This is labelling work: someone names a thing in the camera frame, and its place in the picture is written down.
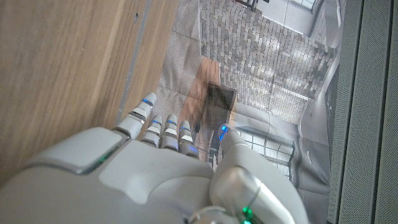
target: white robotic arm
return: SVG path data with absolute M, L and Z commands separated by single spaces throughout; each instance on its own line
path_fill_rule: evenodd
M 293 185 L 227 124 L 214 173 L 188 122 L 148 94 L 112 131 L 92 128 L 32 158 L 0 189 L 4 223 L 308 223 Z

